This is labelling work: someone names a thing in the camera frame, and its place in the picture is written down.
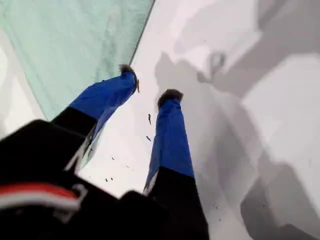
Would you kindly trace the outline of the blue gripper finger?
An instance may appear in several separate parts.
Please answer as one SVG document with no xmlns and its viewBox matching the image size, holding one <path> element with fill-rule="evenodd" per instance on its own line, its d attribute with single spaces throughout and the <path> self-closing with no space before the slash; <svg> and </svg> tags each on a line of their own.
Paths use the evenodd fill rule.
<svg viewBox="0 0 320 240">
<path fill-rule="evenodd" d="M 96 141 L 105 123 L 139 88 L 135 71 L 126 64 L 119 66 L 120 75 L 88 86 L 51 122 L 59 128 L 51 144 L 61 146 L 68 140 L 89 138 Z"/>
<path fill-rule="evenodd" d="M 188 224 L 206 225 L 181 109 L 182 98 L 180 91 L 168 89 L 157 102 L 156 132 L 144 191 Z"/>
</svg>

